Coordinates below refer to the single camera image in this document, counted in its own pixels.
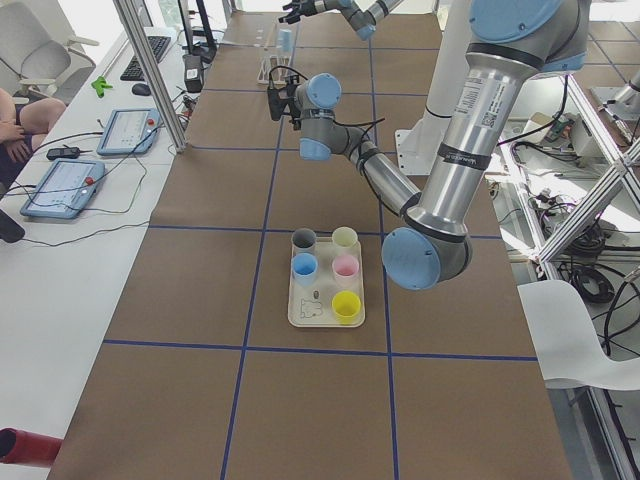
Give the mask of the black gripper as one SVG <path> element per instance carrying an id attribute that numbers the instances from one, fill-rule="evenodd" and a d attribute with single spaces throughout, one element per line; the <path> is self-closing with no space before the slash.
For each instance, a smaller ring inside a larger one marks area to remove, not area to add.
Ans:
<path id="1" fill-rule="evenodd" d="M 293 0 L 282 7 L 283 10 L 296 10 L 280 17 L 280 23 L 297 23 L 305 15 L 316 15 L 323 12 L 323 1 Z"/>
<path id="2" fill-rule="evenodd" d="M 301 130 L 301 111 L 296 100 L 298 87 L 268 88 L 267 100 L 272 120 L 280 120 L 282 116 L 290 118 L 289 123 L 294 131 Z"/>

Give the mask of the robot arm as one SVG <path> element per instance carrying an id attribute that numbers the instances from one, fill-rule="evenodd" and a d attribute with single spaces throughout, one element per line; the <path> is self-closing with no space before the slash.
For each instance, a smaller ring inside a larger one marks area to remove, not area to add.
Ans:
<path id="1" fill-rule="evenodd" d="M 401 3 L 402 0 L 377 0 L 368 9 L 362 10 L 357 2 L 352 0 L 290 1 L 282 7 L 286 14 L 280 17 L 278 22 L 294 24 L 299 22 L 302 17 L 337 11 L 344 17 L 357 36 L 366 41 L 375 34 L 378 23 Z"/>
<path id="2" fill-rule="evenodd" d="M 465 217 L 523 84 L 580 69 L 586 55 L 586 1 L 456 1 L 449 10 L 424 119 L 442 107 L 445 125 L 426 185 L 416 187 L 359 125 L 335 118 L 342 88 L 331 74 L 292 71 L 267 89 L 273 120 L 289 116 L 303 159 L 346 157 L 382 203 L 404 221 L 383 242 L 390 278 L 429 289 L 461 274 L 472 257 Z"/>

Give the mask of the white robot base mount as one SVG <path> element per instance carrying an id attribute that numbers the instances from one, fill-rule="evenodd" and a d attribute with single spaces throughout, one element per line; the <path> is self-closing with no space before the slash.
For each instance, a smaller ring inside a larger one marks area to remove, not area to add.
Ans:
<path id="1" fill-rule="evenodd" d="M 400 129 L 394 134 L 397 161 L 407 176 L 425 176 L 431 173 L 437 142 L 430 134 Z"/>

